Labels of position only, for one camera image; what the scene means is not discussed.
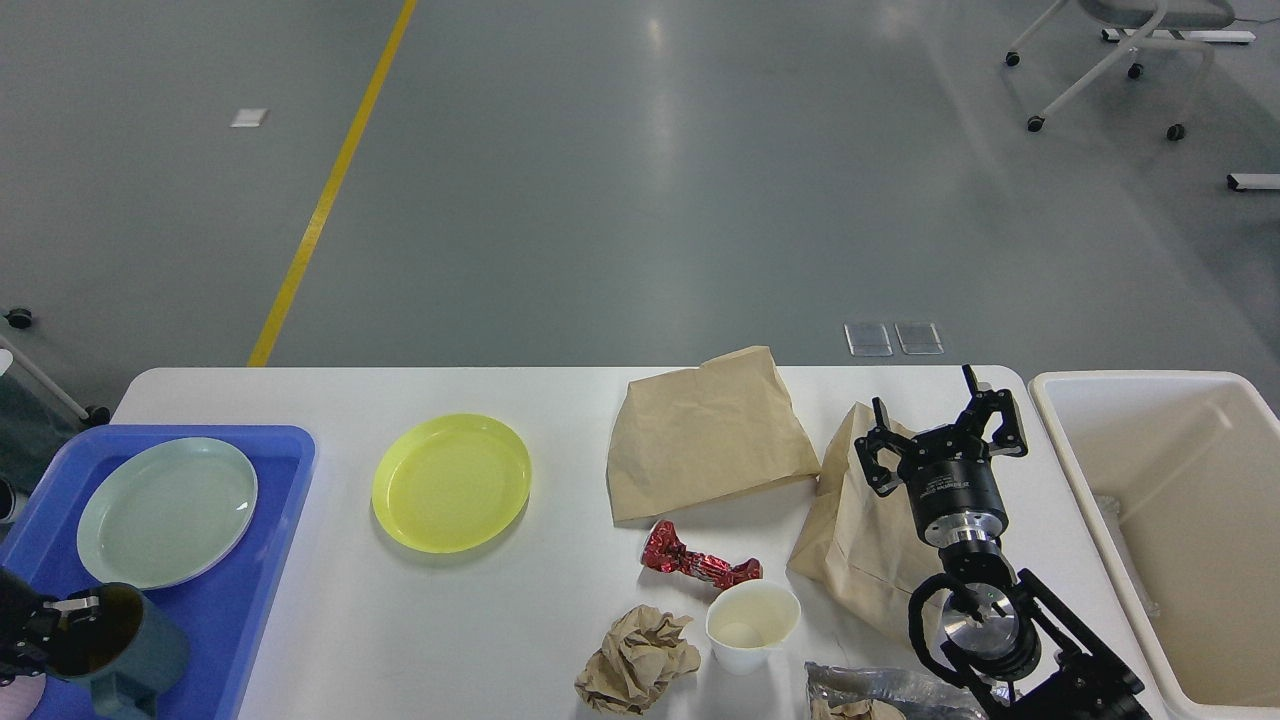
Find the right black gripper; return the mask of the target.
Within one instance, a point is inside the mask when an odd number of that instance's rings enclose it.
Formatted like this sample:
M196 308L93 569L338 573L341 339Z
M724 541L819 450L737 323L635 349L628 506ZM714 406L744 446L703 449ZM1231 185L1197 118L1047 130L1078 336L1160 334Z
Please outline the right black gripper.
M870 405L873 427L854 441L870 489L883 498L904 484L916 536L938 550L957 543L965 530L975 532L979 541L1006 532L1009 515L991 461L1029 452L1012 392L983 386L973 365L961 370L969 401L943 428L943 460L916 468L914 438L892 430L879 397ZM884 452L899 460L893 468L881 461Z

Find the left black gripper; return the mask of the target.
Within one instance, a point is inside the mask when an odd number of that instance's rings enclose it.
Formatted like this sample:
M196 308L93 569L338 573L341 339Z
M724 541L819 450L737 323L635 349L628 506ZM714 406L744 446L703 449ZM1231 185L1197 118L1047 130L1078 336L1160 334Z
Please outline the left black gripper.
M46 644L87 632L101 615L101 598L51 600L15 573L1 569L1 685L45 674Z

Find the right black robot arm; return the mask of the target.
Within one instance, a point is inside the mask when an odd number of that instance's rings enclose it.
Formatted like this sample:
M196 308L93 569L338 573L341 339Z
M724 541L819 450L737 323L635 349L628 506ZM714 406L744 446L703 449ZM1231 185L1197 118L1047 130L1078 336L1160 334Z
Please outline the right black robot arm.
M904 488L918 538L941 571L908 601L920 664L969 691L989 719L1147 719L1144 683L1033 571L1015 570L1001 537L1010 520L993 460L1028 445L1009 389L963 368L969 400L957 418L906 436L873 398L874 421L852 447L879 497Z

